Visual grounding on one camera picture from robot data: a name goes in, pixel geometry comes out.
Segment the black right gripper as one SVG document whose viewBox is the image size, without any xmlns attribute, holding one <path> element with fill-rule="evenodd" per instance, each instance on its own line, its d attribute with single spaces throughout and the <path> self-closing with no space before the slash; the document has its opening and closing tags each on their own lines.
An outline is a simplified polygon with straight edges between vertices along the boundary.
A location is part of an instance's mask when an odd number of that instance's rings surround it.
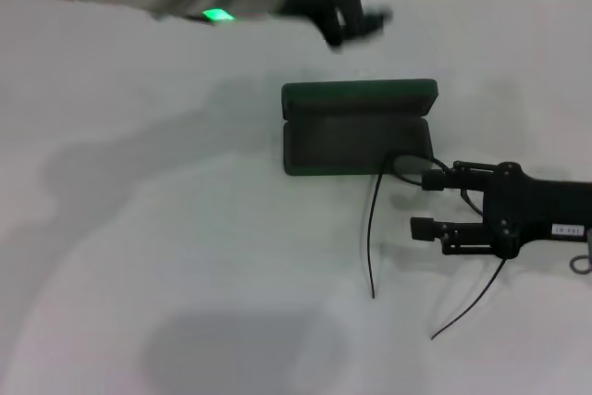
<svg viewBox="0 0 592 395">
<path fill-rule="evenodd" d="M 520 165 L 455 161 L 422 173 L 424 191 L 483 191 L 483 222 L 412 217 L 415 241 L 440 241 L 444 255 L 493 255 L 510 260 L 532 241 L 586 242 L 591 230 L 589 182 L 536 179 Z"/>
</svg>

